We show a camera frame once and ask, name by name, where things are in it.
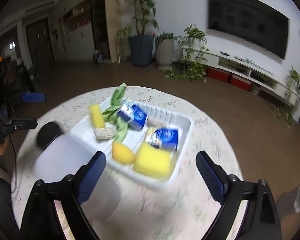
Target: red drawer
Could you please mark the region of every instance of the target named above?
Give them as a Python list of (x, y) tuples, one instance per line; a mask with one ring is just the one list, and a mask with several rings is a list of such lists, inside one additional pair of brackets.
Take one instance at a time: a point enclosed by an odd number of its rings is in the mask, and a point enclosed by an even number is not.
[(207, 76), (210, 78), (218, 79), (223, 82), (228, 82), (230, 73), (216, 68), (208, 68)]
[(242, 77), (239, 77), (237, 75), (232, 75), (230, 79), (230, 84), (242, 88), (244, 90), (250, 91), (251, 89), (251, 83), (249, 80), (246, 80)]

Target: blue carton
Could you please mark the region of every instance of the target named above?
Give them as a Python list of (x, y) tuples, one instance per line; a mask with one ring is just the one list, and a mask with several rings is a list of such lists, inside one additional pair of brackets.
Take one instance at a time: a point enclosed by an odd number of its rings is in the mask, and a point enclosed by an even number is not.
[(123, 102), (118, 111), (118, 116), (128, 122), (135, 130), (141, 130), (147, 119), (147, 114), (139, 106), (134, 105), (130, 98), (126, 98)]
[(176, 151), (178, 149), (178, 130), (150, 127), (145, 142), (157, 149)]

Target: flat screen tv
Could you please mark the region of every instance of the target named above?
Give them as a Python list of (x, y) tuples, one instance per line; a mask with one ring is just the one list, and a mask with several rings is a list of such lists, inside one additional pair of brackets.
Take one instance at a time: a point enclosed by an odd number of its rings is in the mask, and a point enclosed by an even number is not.
[(289, 19), (258, 0), (209, 0), (209, 28), (285, 57)]

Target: yellow fruit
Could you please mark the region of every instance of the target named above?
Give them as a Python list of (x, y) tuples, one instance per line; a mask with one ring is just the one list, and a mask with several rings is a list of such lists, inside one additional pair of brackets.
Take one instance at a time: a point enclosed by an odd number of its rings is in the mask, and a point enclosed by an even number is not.
[(133, 169), (153, 178), (168, 177), (171, 174), (170, 152), (156, 149), (143, 142)]
[(132, 150), (118, 142), (112, 143), (112, 158), (122, 164), (132, 164), (136, 160)]
[(96, 128), (106, 127), (105, 121), (103, 120), (102, 114), (100, 112), (99, 104), (89, 106), (89, 110), (91, 113), (91, 118), (94, 127)]

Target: floor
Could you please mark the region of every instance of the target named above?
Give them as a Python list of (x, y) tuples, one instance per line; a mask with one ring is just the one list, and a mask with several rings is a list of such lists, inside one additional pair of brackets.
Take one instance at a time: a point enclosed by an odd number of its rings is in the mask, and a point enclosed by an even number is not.
[[(165, 78), (154, 65), (135, 67), (125, 62), (101, 66), (87, 63), (56, 65), (43, 75), (47, 100), (23, 104), (18, 117), (35, 117), (82, 93), (105, 87), (129, 86), (154, 88), (183, 98), (215, 120), (223, 129), (236, 153), (246, 181), (268, 181), (275, 201), (300, 184), (300, 125), (288, 128), (267, 102), (250, 92), (207, 77), (207, 82), (188, 82)], [(17, 149), (26, 132), (13, 134)], [(13, 162), (5, 162), (11, 172)], [(300, 213), (282, 220), (283, 239), (291, 239), (300, 227)]]

